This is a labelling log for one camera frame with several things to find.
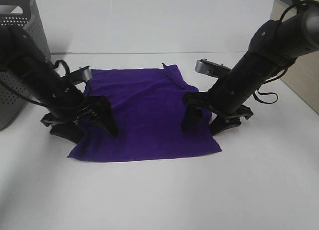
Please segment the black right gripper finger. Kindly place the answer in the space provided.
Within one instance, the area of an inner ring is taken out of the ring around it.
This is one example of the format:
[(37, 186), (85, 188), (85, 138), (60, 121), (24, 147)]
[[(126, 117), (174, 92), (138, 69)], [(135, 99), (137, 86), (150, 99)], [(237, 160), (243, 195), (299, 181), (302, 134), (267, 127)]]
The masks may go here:
[(183, 132), (190, 130), (200, 120), (203, 119), (203, 111), (196, 106), (187, 106), (184, 118), (181, 122), (181, 129)]
[(241, 121), (239, 117), (225, 119), (217, 116), (210, 124), (210, 132), (212, 135), (216, 135), (230, 128), (239, 127)]

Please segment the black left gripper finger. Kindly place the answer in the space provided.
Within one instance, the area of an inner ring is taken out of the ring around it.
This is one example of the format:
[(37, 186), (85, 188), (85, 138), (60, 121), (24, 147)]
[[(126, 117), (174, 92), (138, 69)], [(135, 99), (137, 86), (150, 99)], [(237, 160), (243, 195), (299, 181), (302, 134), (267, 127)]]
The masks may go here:
[(79, 143), (84, 136), (82, 130), (74, 121), (61, 120), (50, 124), (50, 134), (64, 138), (72, 143)]
[(119, 129), (113, 116), (110, 101), (105, 96), (89, 97), (91, 104), (90, 122), (111, 137), (117, 137)]

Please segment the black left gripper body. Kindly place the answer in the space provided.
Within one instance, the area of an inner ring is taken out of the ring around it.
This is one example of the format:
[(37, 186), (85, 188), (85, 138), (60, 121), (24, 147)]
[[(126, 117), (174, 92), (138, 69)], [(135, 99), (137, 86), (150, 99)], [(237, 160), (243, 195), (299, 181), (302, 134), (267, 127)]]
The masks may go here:
[(93, 87), (85, 82), (88, 92), (84, 94), (68, 80), (60, 76), (36, 76), (33, 78), (33, 96), (38, 104), (49, 110), (41, 122), (45, 126), (57, 121), (74, 121), (91, 117), (89, 97), (93, 96)]

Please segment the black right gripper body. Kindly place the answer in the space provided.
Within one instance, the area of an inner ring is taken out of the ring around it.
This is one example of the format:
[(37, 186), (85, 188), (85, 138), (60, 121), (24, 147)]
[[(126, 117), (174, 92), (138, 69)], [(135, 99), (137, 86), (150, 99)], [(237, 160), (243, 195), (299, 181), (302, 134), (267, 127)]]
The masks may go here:
[(244, 102), (254, 93), (254, 74), (251, 72), (230, 72), (218, 78), (206, 92), (187, 92), (183, 95), (183, 104), (206, 109), (217, 116), (231, 119), (244, 117), (249, 119), (253, 112)]

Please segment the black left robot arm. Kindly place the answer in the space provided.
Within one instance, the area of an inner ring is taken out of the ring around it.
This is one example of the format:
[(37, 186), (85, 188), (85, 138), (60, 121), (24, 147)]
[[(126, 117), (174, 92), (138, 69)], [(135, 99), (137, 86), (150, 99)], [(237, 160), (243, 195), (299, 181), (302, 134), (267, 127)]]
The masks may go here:
[(29, 103), (49, 110), (41, 122), (51, 127), (51, 135), (77, 144), (84, 136), (78, 121), (89, 118), (91, 124), (110, 136), (118, 136), (119, 129), (110, 101), (104, 95), (91, 94), (89, 66), (72, 72), (64, 60), (52, 63), (23, 28), (1, 26), (0, 69), (12, 74), (35, 100), (1, 82), (4, 88)]

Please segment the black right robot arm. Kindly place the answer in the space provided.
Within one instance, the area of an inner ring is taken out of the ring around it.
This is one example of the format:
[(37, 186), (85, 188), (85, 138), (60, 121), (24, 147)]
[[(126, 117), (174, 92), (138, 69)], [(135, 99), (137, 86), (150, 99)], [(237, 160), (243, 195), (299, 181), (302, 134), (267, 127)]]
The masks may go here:
[(248, 51), (228, 68), (200, 59), (195, 70), (217, 78), (206, 92), (187, 92), (182, 101), (186, 112), (181, 123), (185, 132), (203, 119), (203, 110), (216, 114), (209, 125), (212, 135), (241, 125), (253, 112), (244, 102), (257, 97), (263, 84), (281, 78), (298, 57), (319, 49), (319, 3), (315, 0), (292, 0), (279, 20), (264, 23), (252, 37)]

